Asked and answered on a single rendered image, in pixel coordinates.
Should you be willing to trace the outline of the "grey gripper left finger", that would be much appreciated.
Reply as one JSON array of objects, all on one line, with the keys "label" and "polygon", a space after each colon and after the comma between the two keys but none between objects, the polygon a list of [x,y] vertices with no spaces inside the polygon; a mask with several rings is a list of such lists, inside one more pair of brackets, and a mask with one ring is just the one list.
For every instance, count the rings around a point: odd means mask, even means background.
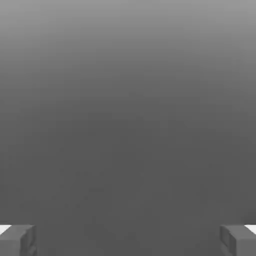
[{"label": "grey gripper left finger", "polygon": [[0,256],[38,256],[37,226],[0,224]]}]

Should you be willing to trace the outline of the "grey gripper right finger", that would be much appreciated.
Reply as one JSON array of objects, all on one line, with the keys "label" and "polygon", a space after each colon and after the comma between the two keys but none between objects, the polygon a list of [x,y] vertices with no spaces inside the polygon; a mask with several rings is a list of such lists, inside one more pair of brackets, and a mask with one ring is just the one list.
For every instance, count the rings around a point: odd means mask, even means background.
[{"label": "grey gripper right finger", "polygon": [[221,225],[219,239],[223,256],[256,256],[256,224]]}]

